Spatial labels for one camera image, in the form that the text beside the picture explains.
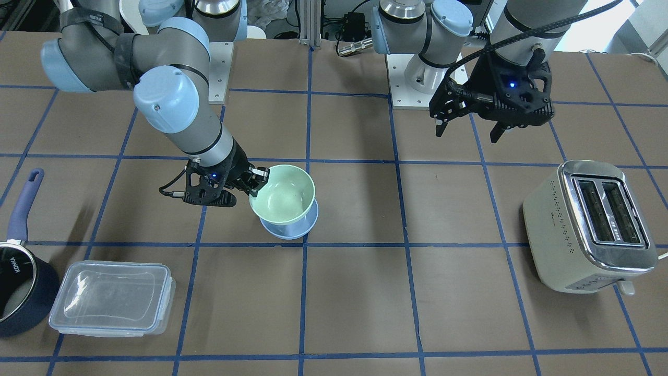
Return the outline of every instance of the grid line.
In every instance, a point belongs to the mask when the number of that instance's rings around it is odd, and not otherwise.
[[[192,254],[192,266],[190,267],[190,279],[188,281],[188,291],[186,293],[186,304],[183,308],[183,318],[181,319],[181,329],[178,335],[178,343],[176,345],[176,358],[174,360],[174,368],[172,375],[178,375],[178,368],[180,365],[181,352],[183,351],[183,342],[186,338],[186,327],[188,326],[188,316],[190,314],[190,304],[192,303],[192,291],[195,286],[195,273],[197,272],[197,262],[200,255],[200,242],[202,240],[202,232],[204,232],[204,222],[206,221],[206,206],[202,206],[202,213],[200,214],[200,223],[197,227],[197,237],[195,240],[195,251]]]
[[[485,162],[485,155],[482,150],[482,144],[480,143],[480,136],[478,135],[478,128],[476,127],[476,121],[473,118],[473,114],[468,115],[469,120],[471,120],[471,127],[473,128],[474,136],[476,137],[476,144],[478,145],[478,152],[480,154],[480,161],[482,162],[482,170],[485,174],[485,180],[487,181],[487,188],[489,190],[490,199],[492,200],[492,209],[494,209],[494,217],[496,218],[496,225],[498,227],[499,235],[501,237],[501,242],[503,244],[504,251],[506,252],[506,261],[508,262],[508,268],[510,269],[510,276],[512,278],[512,284],[515,289],[515,295],[517,296],[517,302],[520,308],[520,313],[522,314],[522,322],[524,323],[524,330],[526,331],[526,339],[529,344],[529,349],[531,350],[531,357],[534,361],[534,368],[536,369],[536,376],[541,376],[540,365],[538,364],[538,356],[536,355],[536,347],[534,346],[534,339],[531,335],[531,328],[529,327],[529,320],[526,315],[526,310],[524,309],[524,302],[522,300],[522,293],[520,291],[519,283],[517,282],[517,275],[515,274],[515,267],[512,263],[512,257],[510,256],[510,250],[508,244],[506,243],[506,236],[503,230],[503,224],[501,223],[501,217],[499,215],[498,206],[496,205],[496,198],[494,197],[494,190],[492,188],[492,181],[490,179],[489,171],[487,170],[487,164]]]
[[[596,69],[596,66],[594,65],[594,62],[591,60],[591,57],[589,54],[585,54],[587,57],[587,60],[589,61],[589,65],[591,66],[591,69],[594,71],[594,74],[596,75],[596,78],[599,80],[599,83],[601,84],[601,87],[603,88],[603,91],[605,92],[605,95],[608,97],[608,100],[610,100],[610,104],[613,106],[613,109],[615,110],[615,113],[617,114],[617,118],[619,118],[619,122],[622,124],[622,127],[624,128],[624,131],[626,132],[627,136],[629,137],[629,141],[633,145],[633,148],[635,149],[635,152],[638,154],[638,157],[640,158],[640,162],[643,164],[643,166],[646,167],[647,174],[649,175],[650,180],[652,180],[652,183],[654,184],[654,187],[656,188],[661,200],[663,201],[664,206],[668,209],[668,203],[666,203],[666,200],[661,193],[661,190],[659,189],[659,186],[654,180],[654,176],[652,175],[652,172],[647,168],[647,163],[645,162],[645,158],[643,157],[642,153],[640,153],[640,149],[638,148],[638,145],[636,144],[635,140],[633,139],[633,136],[631,136],[631,132],[629,131],[629,128],[627,127],[626,123],[624,122],[624,119],[622,118],[621,113],[619,112],[619,109],[617,108],[617,105],[615,104],[615,101],[613,100],[613,97],[610,95],[610,92],[608,91],[608,88],[605,86],[605,83],[603,83],[603,79],[601,78],[601,75],[599,74],[599,71]],[[627,321],[627,324],[629,326],[629,330],[631,332],[631,335],[633,336],[633,341],[635,342],[636,347],[638,348],[638,352],[640,354],[640,358],[643,361],[643,365],[645,366],[645,371],[647,372],[648,376],[652,375],[652,371],[649,368],[649,364],[647,362],[647,357],[645,356],[645,353],[643,352],[643,348],[640,344],[640,340],[638,339],[638,335],[635,332],[635,328],[633,326],[633,322],[631,320],[631,317],[629,316],[629,312],[626,309],[626,305],[624,304],[624,300],[622,300],[621,295],[619,294],[619,289],[617,286],[613,286],[615,289],[615,294],[617,295],[617,300],[619,301],[619,306],[624,314],[624,318]]]
[[[559,136],[556,135],[556,129],[554,128],[552,120],[548,120],[548,124],[550,125],[550,129],[552,130],[552,135],[554,136],[554,140],[556,141],[556,146],[559,148],[559,152],[561,153],[561,158],[564,160],[564,162],[566,162],[566,153],[564,152],[564,148],[561,146],[561,141],[559,141]]]
[[[306,173],[311,172],[311,104],[312,104],[312,88],[313,88],[313,47],[309,47],[309,63],[308,63],[308,94],[306,105]],[[301,248],[301,291],[299,295],[299,359],[297,364],[297,376],[304,375],[304,354],[306,347],[306,293],[307,293],[307,276],[308,276],[308,255],[309,234],[302,238]]]
[[[645,347],[646,353],[668,353],[668,347]],[[635,354],[636,347],[601,347],[587,349],[537,349],[531,350],[492,350],[492,351],[427,351],[424,353],[318,353],[318,354],[217,354],[217,355],[66,355],[55,359],[56,363],[73,362],[150,362],[150,361],[270,361],[270,360],[304,360],[311,359],[417,359],[425,358],[463,358],[463,357],[508,357],[537,355],[585,355],[585,354]],[[44,363],[52,357],[0,357],[0,363]]]
[[[30,85],[2,85],[2,89],[42,89],[42,90],[55,90],[55,86],[30,86]]]
[[[35,142],[35,139],[37,138],[37,133],[39,133],[39,130],[41,129],[42,125],[44,124],[44,120],[46,120],[47,115],[49,114],[49,111],[51,110],[51,106],[53,106],[53,103],[55,102],[55,97],[58,95],[59,90],[56,89],[53,91],[53,95],[51,96],[51,100],[49,101],[49,104],[46,106],[46,109],[44,110],[44,113],[42,114],[42,117],[39,119],[39,122],[37,123],[37,126],[35,127],[35,131],[33,131],[32,136],[30,136],[30,140],[28,141],[28,144],[25,146],[25,149],[23,150],[23,153],[21,154],[21,157],[19,158],[19,162],[16,164],[16,168],[14,169],[14,173],[12,174],[11,178],[9,178],[9,182],[7,184],[7,187],[5,188],[5,191],[3,192],[2,196],[0,196],[0,206],[2,206],[7,198],[7,195],[9,194],[9,190],[11,189],[11,186],[14,184],[14,181],[16,180],[16,176],[19,174],[19,170],[21,169],[21,166],[23,166],[23,162],[25,161],[26,156],[28,155],[28,152],[30,151],[30,148],[33,146],[33,143]]]
[[[22,154],[18,153],[0,153],[0,158],[16,158]],[[56,158],[56,159],[117,159],[117,155],[92,155],[92,154],[43,154],[28,153],[29,158]],[[140,159],[140,160],[166,160],[166,161],[187,161],[188,157],[178,155],[123,155],[121,159]],[[284,162],[284,163],[367,163],[392,165],[395,161],[389,159],[302,159],[302,158],[248,158],[250,162]],[[482,166],[478,161],[416,161],[399,160],[400,165],[465,165]],[[485,162],[488,166],[511,166],[511,167],[557,167],[559,163],[540,163],[540,162]],[[615,165],[620,169],[650,169],[666,170],[668,166],[664,165]]]
[[[194,247],[193,242],[162,243],[162,242],[54,242],[31,240],[27,242],[30,246],[93,246],[93,247],[133,247],[133,248],[189,248]],[[528,243],[505,243],[508,247],[527,247]],[[259,248],[259,247],[286,247],[298,248],[303,243],[212,243],[200,242],[203,248]],[[314,248],[402,248],[406,243],[319,243],[306,242],[306,245]],[[501,248],[503,243],[408,243],[411,248]],[[668,244],[659,244],[659,248],[668,248]]]
[[[619,112],[619,109],[617,108],[617,104],[613,100],[613,97],[610,95],[610,92],[608,91],[608,88],[603,83],[603,79],[601,78],[601,75],[599,74],[599,71],[596,69],[596,66],[594,65],[594,62],[589,57],[589,54],[585,54],[585,56],[587,57],[587,60],[589,61],[589,65],[591,66],[592,70],[594,71],[594,74],[596,75],[596,78],[598,78],[599,83],[601,83],[601,87],[603,87],[603,91],[605,91],[605,95],[608,96],[608,99],[610,100],[610,104],[615,109],[615,113],[617,114],[617,118],[619,118],[619,122],[622,124],[622,127],[624,128],[624,131],[626,132],[627,136],[629,137],[629,141],[633,145],[633,148],[635,149],[635,152],[638,154],[638,157],[640,158],[640,162],[643,164],[643,166],[647,170],[647,174],[649,175],[650,180],[652,180],[652,184],[654,184],[654,188],[656,188],[661,200],[663,201],[663,205],[666,207],[666,209],[668,209],[668,202],[666,202],[666,198],[663,196],[663,193],[661,192],[661,189],[659,188],[659,185],[657,184],[657,181],[654,179],[654,175],[652,175],[652,171],[650,171],[650,169],[647,167],[647,163],[645,162],[645,158],[643,157],[643,154],[640,153],[640,149],[638,148],[638,144],[633,139],[633,136],[631,135],[631,132],[629,131],[629,127],[627,127],[626,122],[624,121],[624,118],[622,118],[622,115]]]
[[[104,198],[102,199],[102,204],[100,205],[100,211],[98,212],[98,217],[95,220],[95,225],[93,226],[93,231],[90,236],[90,244],[86,248],[86,254],[83,256],[84,260],[88,260],[90,257],[90,252],[93,250],[93,244],[95,242],[95,239],[98,235],[98,230],[100,229],[100,224],[102,222],[102,217],[104,216],[104,210],[107,206],[107,202],[109,201],[109,196],[111,195],[112,192],[112,187],[114,186],[114,181],[116,180],[116,175],[118,174],[118,168],[120,167],[121,161],[122,161],[122,155],[123,152],[125,152],[125,148],[128,145],[128,139],[130,139],[130,133],[132,132],[132,127],[134,126],[134,121],[137,118],[137,108],[135,107],[134,111],[132,112],[132,117],[130,119],[130,123],[128,125],[128,130],[126,131],[125,138],[123,139],[123,143],[121,144],[120,150],[118,152],[118,156],[116,158],[116,165],[114,165],[114,171],[112,172],[112,176],[109,179],[109,184],[107,185],[107,190],[104,193]],[[49,368],[47,369],[47,376],[53,375],[53,370],[55,368],[55,361],[54,359],[58,358],[58,355],[60,354],[60,349],[62,348],[63,341],[65,340],[65,335],[60,333],[58,334],[58,340],[55,343],[55,348],[53,349],[53,355],[51,356],[51,361],[49,362]]]
[[[415,280],[413,279],[413,262],[411,260],[411,248],[408,240],[408,224],[406,221],[405,203],[403,200],[403,185],[401,184],[401,167],[399,165],[399,147],[397,145],[397,133],[394,126],[394,113],[392,111],[391,94],[387,96],[389,108],[389,127],[392,134],[392,149],[394,152],[394,168],[397,174],[397,194],[399,197],[399,210],[401,212],[401,229],[403,232],[403,248],[406,254],[406,268],[408,275],[408,288],[411,294],[411,308],[413,310],[413,325],[415,326],[415,339],[417,341],[418,361],[420,363],[420,375],[426,376],[427,370],[424,363],[424,349],[420,338],[420,315],[418,312],[418,300],[415,296]]]

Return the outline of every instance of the robotic arm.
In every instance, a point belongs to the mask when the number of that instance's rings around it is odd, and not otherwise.
[[[433,94],[430,116],[441,137],[448,122],[475,112],[497,123],[496,143],[505,130],[540,126],[554,116],[548,58],[571,23],[602,13],[621,0],[578,15],[587,0],[508,0],[482,50],[456,62],[473,16],[457,0],[380,0],[373,9],[373,47],[379,54],[415,54],[405,77],[417,91]],[[450,76],[479,58],[470,79]]]
[[[554,116],[550,54],[571,23],[602,13],[621,0],[578,15],[586,2],[508,0],[490,43],[450,67],[430,101],[436,135],[443,134],[450,120],[471,112],[497,122],[490,133],[493,143],[505,130],[548,122]],[[450,78],[457,68],[478,57],[465,84]]]
[[[195,205],[232,207],[227,189],[257,195],[269,170],[245,152],[208,105],[208,36],[196,22],[171,17],[156,35],[122,33],[117,1],[78,0],[61,15],[63,37],[44,43],[41,61],[61,90],[134,90],[148,122],[190,159],[186,188],[160,192]]]
[[[151,34],[171,17],[202,26],[209,41],[240,41],[248,34],[246,0],[140,0],[139,13]]]

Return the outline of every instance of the container lid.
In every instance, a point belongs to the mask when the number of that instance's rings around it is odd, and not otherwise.
[[[171,285],[170,271],[161,264],[76,262],[65,273],[49,325],[95,337],[150,334],[166,314]]]

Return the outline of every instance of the black cable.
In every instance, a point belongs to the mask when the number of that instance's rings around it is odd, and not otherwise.
[[[72,6],[75,7],[75,8],[81,8],[82,7],[81,4],[79,4],[79,0],[71,0],[71,2],[72,2]],[[91,23],[84,22],[84,24],[86,25],[88,30],[90,30],[90,32],[93,33],[93,36],[95,36],[100,42],[102,42],[102,44],[104,44],[104,47],[107,47],[107,50],[110,50],[112,52],[112,54],[115,52],[114,47],[112,45],[110,45],[109,42],[106,39],[104,39],[104,37],[102,37],[102,35],[100,35],[100,33],[98,33],[97,30],[95,30],[95,28],[93,27],[93,25]]]
[[[192,19],[192,12],[195,10],[194,0],[186,0],[186,18]]]
[[[299,18],[299,0],[295,0],[295,14],[297,15],[297,29],[301,34],[301,19]]]
[[[345,58],[345,56],[341,56],[341,54],[339,54],[339,42],[341,41],[341,32],[337,31],[334,34],[334,37],[336,38],[336,46],[334,46],[334,51],[336,51],[337,56],[339,56],[340,58]]]
[[[183,174],[186,173],[186,168],[187,168],[187,167],[188,167],[188,166],[185,166],[185,167],[183,168],[183,170],[181,170],[181,172],[180,172],[175,178],[172,179],[172,181],[170,181],[169,183],[167,183],[167,184],[163,185],[162,187],[158,188],[158,191],[159,191],[161,194],[163,194],[163,195],[165,195],[165,196],[167,196],[167,197],[173,197],[173,196],[174,196],[174,192],[173,192],[173,191],[171,191],[171,192],[166,192],[165,189],[171,187],[174,183],[176,183],[179,179],[181,179],[181,176],[183,176]]]
[[[290,3],[288,3],[288,9],[290,9],[290,5],[292,5],[292,3],[293,3],[293,1],[290,1]],[[287,23],[288,25],[290,25],[292,27],[299,28],[299,26],[293,25],[292,23],[290,23],[290,21],[288,21],[288,16],[287,15],[285,16],[285,23]]]
[[[350,13],[355,13],[355,11],[356,11],[359,7],[361,7],[362,5],[368,3],[369,1],[370,1],[370,0],[364,0],[364,1],[362,1],[361,3],[357,4],[357,6],[354,7],[354,8],[353,8],[353,11],[350,12]]]
[[[325,27],[325,3],[327,0],[322,0],[320,2],[320,35],[323,35],[323,29]]]
[[[559,27],[564,27],[567,25],[570,25],[571,23],[577,22],[577,21],[582,21],[584,19],[594,17],[595,15],[598,15],[600,13],[603,13],[609,9],[612,9],[614,6],[618,5],[621,3],[622,0],[614,0],[611,1],[610,3],[607,3],[606,5],[603,5],[602,7],[596,8],[592,11],[588,11],[586,13],[580,14],[580,15],[575,15],[573,17],[565,18],[560,21],[555,21],[552,23],[549,23],[548,25],[537,27],[536,29],[530,29],[525,31],[524,33],[520,33],[518,35],[506,38],[500,42],[494,43],[487,45],[485,48],[482,50],[476,51],[469,56],[466,56],[465,58],[462,58],[460,61],[456,62],[453,66],[451,66],[448,71],[446,72],[446,77],[444,78],[446,80],[446,86],[448,87],[448,90],[456,93],[459,96],[464,95],[464,91],[460,88],[456,88],[453,85],[452,80],[450,80],[450,75],[456,71],[459,67],[463,66],[464,64],[470,62],[471,60],[475,58],[479,58],[480,56],[483,56],[484,54],[489,54],[490,52],[494,50],[498,50],[499,48],[506,47],[509,44],[513,44],[515,42],[518,42],[520,40],[536,36],[538,34],[544,33],[546,31],[550,31],[553,29],[557,29]]]

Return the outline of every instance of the metal stand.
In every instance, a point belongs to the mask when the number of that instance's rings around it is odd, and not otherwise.
[[[406,68],[408,62],[413,58],[411,54],[387,55],[387,75],[389,77],[389,89],[392,94],[392,107],[408,110],[429,109],[429,101],[434,93],[423,93],[415,90],[406,79]],[[466,69],[461,67],[454,74],[457,83],[463,84],[468,80]]]
[[[320,48],[320,10],[321,0],[299,2],[299,14],[301,15],[299,43],[312,48]]]
[[[211,63],[209,67],[209,103],[225,104],[227,86],[232,68],[234,43],[218,41],[209,43]]]

